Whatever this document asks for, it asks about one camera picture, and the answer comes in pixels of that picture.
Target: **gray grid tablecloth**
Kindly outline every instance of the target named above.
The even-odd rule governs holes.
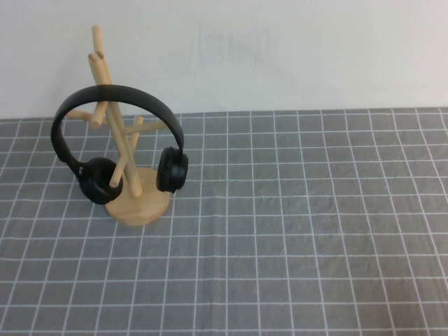
[[[0,121],[0,334],[448,335],[447,108],[179,118],[188,181],[146,227],[86,200],[51,120]]]

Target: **white wall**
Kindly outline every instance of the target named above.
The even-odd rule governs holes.
[[[446,0],[1,0],[0,118],[53,116],[93,84],[92,25],[114,81],[176,113],[448,105],[447,12]]]

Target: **wooden pole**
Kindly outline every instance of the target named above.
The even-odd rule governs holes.
[[[88,59],[97,85],[111,84],[109,76],[107,76],[106,70],[104,68],[102,59],[95,52],[89,54]],[[129,182],[131,194],[134,197],[138,197],[142,193],[141,184],[139,175],[137,174],[137,168],[135,167],[135,161],[131,152],[129,140],[127,136],[125,136],[121,132],[120,129],[120,123],[118,121],[121,120],[123,126],[124,122],[121,118],[117,102],[111,101],[108,103],[108,107],[106,109],[106,119],[109,127],[111,128],[112,137],[115,141],[118,154],[120,155],[120,157],[127,158],[125,165],[125,175],[126,179]]]
[[[137,117],[136,121],[135,121],[135,125],[140,125],[143,122],[143,117],[139,116]],[[131,149],[132,149],[132,154],[134,154],[135,151],[135,147],[137,146],[137,141],[139,140],[139,135],[140,133],[133,133],[133,135],[131,136]],[[109,183],[109,185],[111,187],[116,187],[118,186],[121,176],[123,175],[123,171],[126,167],[126,163],[127,163],[127,157],[120,157],[120,159],[118,160],[117,166],[115,167],[115,170],[113,171],[113,175],[111,178],[111,182]]]
[[[98,130],[103,123],[103,118],[106,115],[107,101],[98,101],[97,106],[90,117],[90,126],[94,130]]]
[[[124,133],[132,134],[135,132],[162,130],[164,128],[167,128],[167,125],[163,121],[145,122],[144,124],[135,124],[131,126],[126,126],[124,129]]]

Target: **headband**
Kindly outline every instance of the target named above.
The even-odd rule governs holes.
[[[171,133],[174,135],[176,143],[183,151],[183,130],[181,124],[176,119],[174,113],[159,99],[150,94],[122,85],[95,85],[87,87],[73,93],[64,100],[56,112],[55,119],[51,127],[51,142],[58,158],[67,163],[70,169],[78,174],[79,167],[83,164],[71,154],[67,143],[62,136],[61,124],[64,116],[78,106],[93,102],[119,102],[137,106],[147,112],[152,113],[161,119]]]

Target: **white grid line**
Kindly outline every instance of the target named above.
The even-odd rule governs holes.
[[[202,122],[202,127],[205,128],[205,118]],[[205,147],[205,136],[202,135],[202,150]],[[204,163],[204,151],[202,151],[201,162]],[[204,175],[204,167],[201,167],[201,182],[199,184],[199,220],[197,222],[197,257],[196,257],[196,280],[195,280],[195,307],[193,308],[193,334],[196,333],[196,304],[197,304],[197,280],[199,276],[199,256],[200,256],[200,246],[201,246],[201,215],[202,215],[202,177]]]
[[[295,258],[312,258],[314,257],[313,255],[292,255],[291,257],[295,257]],[[344,255],[319,255],[318,258],[320,257],[344,257]],[[353,255],[352,257],[370,257],[370,258],[374,258],[373,255]],[[420,280],[429,280],[429,279],[444,279],[443,276],[416,276],[415,278],[412,278],[411,276],[385,276],[384,277],[385,280],[401,280],[401,279],[406,279],[406,280],[412,280],[412,279],[420,279]],[[255,277],[229,277],[229,280],[255,280]],[[285,278],[283,277],[265,277],[265,278],[260,278],[260,280],[284,280]],[[311,280],[315,280],[318,281],[319,278],[316,277],[298,277],[298,276],[291,276],[290,277],[291,280],[305,280],[305,281],[311,281]],[[341,277],[322,277],[322,279],[325,280],[350,280],[349,277],[347,276],[341,276]],[[353,276],[352,279],[355,280],[378,280],[380,279],[379,276],[374,276],[374,277],[365,277],[365,276]],[[191,281],[195,281],[196,278],[179,278],[179,279],[168,279],[168,282],[176,282],[176,281],[187,281],[187,282],[191,282]],[[203,278],[200,279],[201,281],[203,280],[214,280],[214,281],[225,281],[226,278]],[[11,281],[2,281],[1,284],[12,284],[14,282],[14,280]],[[106,282],[111,282],[111,283],[122,283],[122,282],[129,282],[129,280],[125,280],[125,279],[109,279],[109,280],[79,280],[77,281],[79,284],[103,284]],[[138,279],[137,282],[165,282],[165,279]],[[33,281],[33,280],[22,280],[20,281],[21,284],[42,284],[43,280],[41,281]],[[73,280],[48,280],[47,284],[72,284]]]
[[[249,119],[249,125],[251,128],[251,162],[253,163],[253,147],[252,147],[252,111],[250,112],[250,119]],[[254,179],[254,173],[253,173],[253,164],[252,164],[252,195],[255,195],[255,179]],[[253,205],[253,215],[256,213],[255,208],[255,200],[252,201]],[[257,224],[256,224],[256,217],[253,216],[253,243],[255,245],[255,278],[257,283],[257,315],[258,315],[258,336],[261,336],[261,309],[260,309],[260,283],[259,283],[259,276],[258,276],[258,249],[257,249]]]
[[[370,111],[369,111],[369,120],[370,120],[370,124],[372,125],[372,115],[370,114]],[[398,140],[399,140],[399,142],[400,142],[400,144],[401,144],[401,139],[400,139],[400,137],[398,136],[398,131],[396,131],[396,132],[397,132]],[[403,147],[402,147],[401,151],[403,152],[403,155],[404,155],[405,158],[406,158],[406,154],[405,154],[405,151],[404,151],[404,148],[403,148]],[[383,167],[383,163],[380,162],[380,165],[381,165],[381,170],[382,170],[382,172],[383,172],[383,175],[386,176],[386,173],[385,173],[385,171],[384,171],[384,167]],[[389,186],[389,181],[388,181],[387,179],[386,179],[386,188],[387,188],[387,190],[388,190],[388,193],[391,194],[391,188],[390,188],[390,186]],[[392,203],[392,209],[393,209],[393,212],[395,213],[395,220],[396,220],[396,223],[398,224],[398,231],[399,231],[399,233],[401,234],[402,232],[401,232],[400,222],[398,221],[398,216],[397,216],[397,213],[396,213],[396,208],[395,208],[395,204],[393,203],[392,196],[390,196],[390,199],[391,199],[391,203]],[[422,306],[422,304],[421,304],[420,293],[419,293],[419,289],[418,289],[418,287],[417,287],[417,282],[416,282],[416,280],[415,280],[414,270],[412,269],[412,264],[411,264],[410,256],[409,256],[409,254],[408,254],[408,252],[407,252],[407,247],[406,247],[406,244],[405,244],[405,240],[404,240],[404,238],[403,238],[402,235],[401,235],[401,242],[402,242],[402,244],[403,244],[403,248],[405,249],[405,254],[406,254],[407,264],[408,264],[408,266],[409,266],[409,270],[410,270],[410,272],[411,272],[411,277],[412,277],[412,282],[413,282],[413,284],[414,284],[415,292],[416,292],[416,295],[417,295],[417,297],[418,297],[418,299],[419,299],[419,301],[420,301],[420,303],[419,303],[419,308],[420,308],[421,315],[423,316],[423,322],[424,322],[424,324],[425,324],[426,333],[427,333],[427,335],[429,336],[430,333],[429,333],[429,329],[428,329],[428,322],[427,322],[427,320],[426,320],[425,311],[424,311],[423,306]]]
[[[321,112],[321,122],[322,122],[322,125],[323,125],[323,115],[322,115],[322,112]],[[339,204],[337,203],[337,196],[336,196],[336,192],[335,192],[335,182],[333,181],[333,174],[331,172],[330,162],[329,162],[329,158],[328,158],[328,148],[326,146],[326,139],[325,139],[325,137],[323,137],[323,145],[325,146],[325,154],[326,154],[327,162],[328,162],[328,171],[330,172],[331,186],[332,186],[332,191],[333,191],[333,195],[334,195],[334,198],[335,198],[337,220],[339,222],[339,229],[342,232],[343,229],[342,229],[342,224],[341,224],[341,215],[340,215],[340,212],[339,212]],[[345,255],[347,255],[347,248],[345,246],[345,241],[344,240],[342,240],[342,247],[344,248]],[[345,261],[346,261],[347,270],[349,272],[351,294],[353,296],[353,304],[355,306],[355,312],[356,312],[356,322],[358,324],[359,335],[362,336],[361,320],[359,318],[359,311],[358,311],[358,303],[356,301],[355,288],[354,288],[354,285],[353,285],[353,280],[351,279],[351,270],[350,270],[350,264],[349,264],[348,257],[345,257]]]
[[[106,292],[106,286],[107,283],[109,281],[108,277],[109,277],[109,269],[111,266],[111,261],[112,261],[112,252],[113,252],[113,246],[115,244],[115,237],[117,235],[117,229],[118,229],[118,222],[115,221],[115,229],[113,231],[113,236],[112,236],[112,244],[111,244],[111,250],[109,251],[109,258],[107,258],[107,266],[106,266],[106,273],[104,275],[104,286],[103,289],[101,291],[101,300],[100,300],[100,305],[98,308],[98,313],[97,313],[97,320],[95,322],[95,333],[98,333],[99,330],[99,320],[101,318],[101,311],[102,311],[102,307],[104,306],[104,294]]]
[[[300,118],[297,116],[297,129],[300,133]],[[303,157],[302,149],[300,149],[300,156]],[[313,252],[314,252],[314,262],[316,264],[316,273],[317,273],[317,279],[319,284],[319,292],[321,296],[321,305],[322,305],[322,317],[323,317],[323,324],[325,326],[325,334],[328,336],[328,322],[327,322],[327,316],[324,306],[324,297],[323,297],[323,290],[322,290],[322,280],[321,280],[321,271],[319,269],[319,260],[317,258],[317,248],[316,248],[316,240],[314,238],[314,228],[313,228],[313,220],[311,217],[311,207],[309,205],[309,193],[308,193],[308,182],[307,182],[307,173],[305,171],[305,166],[302,167],[302,172],[304,176],[304,183],[305,183],[305,192],[307,195],[307,209],[308,209],[308,216],[309,216],[309,225],[311,226],[311,235],[313,237]]]
[[[276,127],[276,117],[274,116],[274,143],[275,143],[275,158],[276,158],[276,164],[277,164],[277,177],[279,180],[279,194],[281,195],[281,183],[280,183],[280,168],[279,168],[279,152],[277,150],[277,127]],[[290,319],[291,319],[291,330],[294,333],[294,315],[293,315],[293,306],[292,306],[292,302],[293,299],[291,297],[291,280],[289,279],[289,264],[288,264],[288,250],[286,249],[286,236],[285,236],[285,221],[284,221],[284,213],[283,213],[283,202],[280,199],[280,212],[281,212],[281,229],[282,229],[282,233],[283,233],[283,248],[285,251],[285,267],[286,267],[286,279],[288,281],[288,299],[289,302],[291,303],[290,307],[289,307],[289,313],[290,313]]]
[[[172,238],[173,238],[174,207],[176,205],[176,193],[173,194],[172,202],[173,202],[173,209],[171,210],[171,223],[169,226],[168,256],[165,257],[165,259],[167,260],[167,270],[166,270],[165,279],[164,279],[162,314],[160,316],[160,329],[158,330],[160,336],[162,336],[162,332],[164,331],[163,330],[163,321],[164,321],[164,317],[165,317],[165,306],[167,303],[167,287],[168,287],[168,280],[169,280],[168,271],[169,271],[169,260],[170,260],[170,256],[171,256],[171,242],[172,242]]]
[[[226,122],[226,167],[225,167],[225,336],[229,335],[229,113],[227,112]]]
[[[346,125],[346,127],[347,127],[347,129],[348,129],[348,128],[349,128],[349,124],[348,124],[347,114],[346,114],[346,113],[345,113],[345,125]],[[355,160],[355,155],[354,155],[354,153],[353,153],[353,148],[350,147],[350,150],[351,150],[351,156],[352,156],[352,158]],[[363,200],[363,208],[364,208],[364,212],[367,214],[367,213],[368,213],[368,210],[367,210],[367,206],[365,205],[365,199],[364,199],[364,194],[363,194],[363,187],[362,187],[362,185],[361,185],[361,180],[359,179],[358,168],[356,167],[356,165],[354,165],[354,166],[355,166],[356,178],[358,179],[359,192],[360,192],[361,198],[362,198],[362,200]],[[384,283],[383,271],[382,271],[382,269],[381,269],[381,265],[379,264],[379,256],[378,256],[377,245],[375,244],[375,238],[374,238],[374,235],[373,235],[373,230],[372,230],[372,226],[371,226],[371,224],[370,224],[369,216],[366,216],[366,219],[367,219],[367,225],[368,225],[368,227],[369,227],[370,238],[371,238],[371,240],[372,240],[372,245],[373,245],[373,249],[374,249],[374,254],[375,254],[375,257],[376,257],[376,260],[377,260],[377,265],[378,265],[378,270],[379,270],[379,276],[381,277],[381,287],[383,288],[384,297],[386,298],[387,311],[388,311],[389,318],[390,318],[390,320],[391,320],[392,332],[393,332],[394,335],[397,335],[396,330],[395,330],[395,321],[393,320],[392,313],[391,313],[391,307],[390,307],[390,304],[389,304],[389,296],[388,296],[388,294],[387,294],[386,284]]]

